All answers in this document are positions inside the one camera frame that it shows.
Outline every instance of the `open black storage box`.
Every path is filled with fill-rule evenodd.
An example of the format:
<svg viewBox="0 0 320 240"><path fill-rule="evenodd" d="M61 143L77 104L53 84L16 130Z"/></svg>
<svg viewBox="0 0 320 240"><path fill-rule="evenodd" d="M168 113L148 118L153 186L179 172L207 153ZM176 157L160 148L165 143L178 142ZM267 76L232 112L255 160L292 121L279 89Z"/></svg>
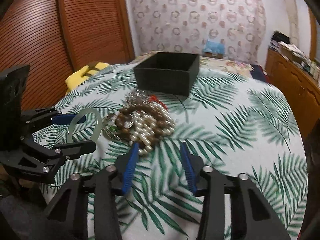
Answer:
<svg viewBox="0 0 320 240"><path fill-rule="evenodd" d="M188 96L199 72L199 55L158 52L133 71L138 89Z"/></svg>

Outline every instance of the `silver screw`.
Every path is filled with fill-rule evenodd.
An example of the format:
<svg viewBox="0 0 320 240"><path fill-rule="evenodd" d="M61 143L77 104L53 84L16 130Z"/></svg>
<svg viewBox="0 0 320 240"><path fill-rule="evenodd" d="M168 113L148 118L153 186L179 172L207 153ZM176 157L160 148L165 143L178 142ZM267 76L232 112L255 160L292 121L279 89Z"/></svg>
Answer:
<svg viewBox="0 0 320 240"><path fill-rule="evenodd" d="M213 168L212 168L211 166L204 166L204 167L202 168L202 170L203 170L204 172L213 172Z"/></svg>
<svg viewBox="0 0 320 240"><path fill-rule="evenodd" d="M43 171L44 173L47 173L47 172L49 171L49 167L44 166L44 167L42 168L42 171Z"/></svg>
<svg viewBox="0 0 320 240"><path fill-rule="evenodd" d="M73 173L73 174L70 175L70 179L78 180L78 179L80 179L80 174L79 173Z"/></svg>
<svg viewBox="0 0 320 240"><path fill-rule="evenodd" d="M116 166L114 166L114 165L109 165L109 166L107 166L106 167L106 169L107 169L107 171L109 171L109 172L113 172L113 171L116 171Z"/></svg>
<svg viewBox="0 0 320 240"><path fill-rule="evenodd" d="M239 177L240 179L242 179L242 180L247 180L247 179L249 179L249 176L248 176L248 174L246 174L246 173L240 173L240 174L238 175L238 177Z"/></svg>

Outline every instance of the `wooden wardrobe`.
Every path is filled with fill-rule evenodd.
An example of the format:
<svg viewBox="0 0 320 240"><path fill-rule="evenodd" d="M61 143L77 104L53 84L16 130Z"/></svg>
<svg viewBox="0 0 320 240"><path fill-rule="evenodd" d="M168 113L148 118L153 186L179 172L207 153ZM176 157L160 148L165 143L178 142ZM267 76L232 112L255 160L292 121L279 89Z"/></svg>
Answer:
<svg viewBox="0 0 320 240"><path fill-rule="evenodd" d="M14 0L0 40L0 71L31 65L24 110L53 106L65 79L92 61L134 58L125 0Z"/></svg>

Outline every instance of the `yellow cloth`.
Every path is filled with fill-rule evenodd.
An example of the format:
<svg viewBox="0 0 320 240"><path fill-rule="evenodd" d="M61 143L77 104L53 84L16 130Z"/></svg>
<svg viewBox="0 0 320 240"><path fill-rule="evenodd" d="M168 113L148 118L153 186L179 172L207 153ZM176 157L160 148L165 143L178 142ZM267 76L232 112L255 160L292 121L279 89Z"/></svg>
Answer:
<svg viewBox="0 0 320 240"><path fill-rule="evenodd" d="M90 76L97 73L99 70L107 67L108 63L103 62L92 62L87 66L84 66L82 69L74 72L71 76L67 77L66 84L68 86L68 90L66 95L75 89L78 85L80 85L83 81L87 80Z"/></svg>

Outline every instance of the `tablecloth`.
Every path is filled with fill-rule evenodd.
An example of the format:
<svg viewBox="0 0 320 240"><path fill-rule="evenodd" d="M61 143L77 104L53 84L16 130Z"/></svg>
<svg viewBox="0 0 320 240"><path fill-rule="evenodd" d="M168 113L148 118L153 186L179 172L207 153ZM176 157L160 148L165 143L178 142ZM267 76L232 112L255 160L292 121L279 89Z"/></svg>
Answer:
<svg viewBox="0 0 320 240"><path fill-rule="evenodd" d="M112 65L71 91L57 105L63 113L93 107L104 117L116 112L137 87L136 64ZM127 197L116 197L123 239L196 239L203 198L188 191L179 143L224 174L249 174L292 239L300 231L307 201L307 165L302 139L284 95L274 86L235 73L203 69L188 98L156 94L168 106L177 127L137 164ZM89 139L95 120L78 124L74 141ZM34 139L46 147L66 141L68 126L52 125ZM102 135L93 154L66 161L52 185L42 185L48 202L70 174L96 173L128 151ZM94 195L89 195L88 235L94 239ZM226 195L225 239L230 239L230 203Z"/></svg>

